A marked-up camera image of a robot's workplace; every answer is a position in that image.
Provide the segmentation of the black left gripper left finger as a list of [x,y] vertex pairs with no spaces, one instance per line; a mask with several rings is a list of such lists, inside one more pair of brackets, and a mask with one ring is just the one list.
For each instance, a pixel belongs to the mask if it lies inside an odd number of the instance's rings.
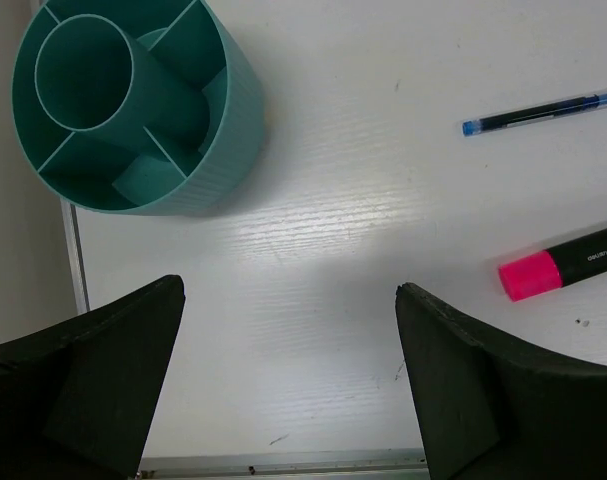
[[166,275],[0,344],[0,479],[133,479],[177,338]]

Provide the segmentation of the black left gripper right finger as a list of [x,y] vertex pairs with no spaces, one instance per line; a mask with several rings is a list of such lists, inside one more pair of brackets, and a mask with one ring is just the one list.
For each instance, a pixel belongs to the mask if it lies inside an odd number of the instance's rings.
[[434,479],[607,479],[607,366],[529,343],[421,287],[395,311]]

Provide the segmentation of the blue gel pen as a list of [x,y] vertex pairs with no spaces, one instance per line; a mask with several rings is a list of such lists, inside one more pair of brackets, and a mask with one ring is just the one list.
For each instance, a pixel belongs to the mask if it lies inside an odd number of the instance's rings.
[[508,111],[483,118],[466,120],[461,130],[464,137],[531,124],[552,118],[566,117],[599,109],[607,109],[607,90],[576,96],[520,110]]

